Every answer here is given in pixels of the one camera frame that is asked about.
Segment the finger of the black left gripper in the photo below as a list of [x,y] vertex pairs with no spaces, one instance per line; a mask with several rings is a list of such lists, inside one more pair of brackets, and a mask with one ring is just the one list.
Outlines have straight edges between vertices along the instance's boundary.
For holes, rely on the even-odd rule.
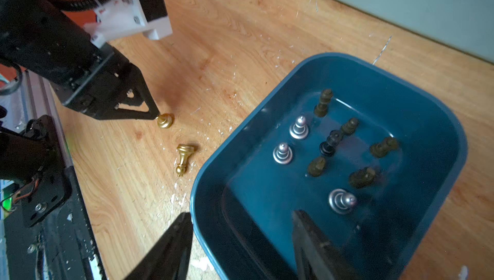
[[140,69],[132,63],[98,79],[95,87],[96,120],[153,120],[160,114]]

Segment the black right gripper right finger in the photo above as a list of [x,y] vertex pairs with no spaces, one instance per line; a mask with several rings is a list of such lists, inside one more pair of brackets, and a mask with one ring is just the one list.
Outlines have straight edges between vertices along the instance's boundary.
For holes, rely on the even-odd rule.
[[361,278],[307,212],[293,211],[292,220],[292,240],[299,279]]

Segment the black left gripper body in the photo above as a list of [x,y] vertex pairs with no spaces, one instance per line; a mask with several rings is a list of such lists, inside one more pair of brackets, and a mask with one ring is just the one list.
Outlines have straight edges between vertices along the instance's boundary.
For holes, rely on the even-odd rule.
[[1,63],[49,80],[62,104],[96,120],[130,119],[118,105],[131,89],[131,63],[46,0],[1,0]]

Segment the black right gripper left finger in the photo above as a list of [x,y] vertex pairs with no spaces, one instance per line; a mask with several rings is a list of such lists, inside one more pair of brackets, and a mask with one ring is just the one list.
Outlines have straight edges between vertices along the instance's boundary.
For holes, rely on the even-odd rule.
[[127,279],[186,279],[192,248],[190,213],[181,213]]

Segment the gold pawn chess piece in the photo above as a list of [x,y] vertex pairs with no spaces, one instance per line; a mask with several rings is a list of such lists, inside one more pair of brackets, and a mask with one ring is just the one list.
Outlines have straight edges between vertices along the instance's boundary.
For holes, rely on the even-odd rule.
[[170,128],[174,123],[174,115],[171,113],[164,113],[156,119],[158,127],[162,129]]

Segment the dark bronze chess piece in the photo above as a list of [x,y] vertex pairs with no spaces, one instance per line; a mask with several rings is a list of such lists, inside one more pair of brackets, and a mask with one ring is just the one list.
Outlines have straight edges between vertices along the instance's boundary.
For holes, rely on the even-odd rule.
[[359,124],[360,121],[356,117],[353,117],[349,119],[345,124],[342,124],[340,130],[345,136],[351,136],[355,133]]
[[307,167],[307,174],[310,177],[320,177],[323,175],[328,166],[328,161],[324,156],[318,156],[313,159]]
[[400,147],[400,143],[394,137],[386,137],[381,142],[370,146],[371,155],[377,159],[385,157],[390,151],[395,151]]
[[349,184],[355,189],[361,189],[372,185],[376,176],[377,172],[373,168],[366,167],[352,173],[349,176]]

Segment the teal plastic storage box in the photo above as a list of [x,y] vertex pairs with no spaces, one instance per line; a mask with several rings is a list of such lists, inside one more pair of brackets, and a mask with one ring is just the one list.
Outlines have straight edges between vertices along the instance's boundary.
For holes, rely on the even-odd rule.
[[[314,108],[332,89],[328,114]],[[297,117],[309,134],[292,138]],[[326,172],[307,167],[333,130],[356,117]],[[377,159],[370,146],[400,143]],[[293,160],[274,160],[286,142]],[[292,213],[309,214],[361,279],[397,279],[436,217],[468,155],[464,129],[440,100],[361,59],[325,53],[309,57],[256,107],[200,169],[190,196],[194,232],[221,279],[296,279]],[[355,189],[349,176],[366,167],[374,183]],[[329,205],[331,191],[356,196],[349,214]]]

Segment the silver chess piece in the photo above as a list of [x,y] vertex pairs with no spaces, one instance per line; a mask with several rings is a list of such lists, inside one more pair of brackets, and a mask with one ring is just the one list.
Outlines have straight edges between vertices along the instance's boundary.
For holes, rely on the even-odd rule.
[[335,213],[342,215],[351,213],[358,204],[356,196],[344,189],[331,191],[328,202]]

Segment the silver pawn in box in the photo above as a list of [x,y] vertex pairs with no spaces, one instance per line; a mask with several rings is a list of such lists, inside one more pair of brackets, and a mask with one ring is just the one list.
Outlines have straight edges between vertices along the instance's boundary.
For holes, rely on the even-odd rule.
[[297,117],[297,120],[294,124],[292,124],[289,128],[289,133],[292,138],[297,140],[305,139],[309,134],[309,127],[307,125],[307,119],[305,116],[300,115]]
[[288,143],[282,142],[273,151],[276,163],[286,165],[293,160],[293,151]]

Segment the black chess piece in box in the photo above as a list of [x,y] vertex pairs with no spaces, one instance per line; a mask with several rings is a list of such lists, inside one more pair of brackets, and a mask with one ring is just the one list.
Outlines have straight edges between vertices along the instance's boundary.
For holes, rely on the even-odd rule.
[[336,148],[343,139],[340,130],[333,130],[324,142],[320,143],[319,150],[323,156],[331,157],[335,154]]

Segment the chess piece inside box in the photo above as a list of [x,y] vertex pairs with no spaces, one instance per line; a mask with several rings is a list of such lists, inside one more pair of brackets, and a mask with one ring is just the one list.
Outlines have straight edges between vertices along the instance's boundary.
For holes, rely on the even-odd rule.
[[314,115],[322,118],[328,114],[328,106],[333,98],[332,89],[325,89],[321,92],[319,103],[314,108]]

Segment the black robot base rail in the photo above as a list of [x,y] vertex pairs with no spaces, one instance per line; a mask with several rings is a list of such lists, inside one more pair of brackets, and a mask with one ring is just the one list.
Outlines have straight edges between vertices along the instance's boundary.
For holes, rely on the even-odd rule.
[[1,107],[5,134],[48,147],[45,167],[31,180],[1,182],[1,278],[105,279],[50,83],[25,72]]

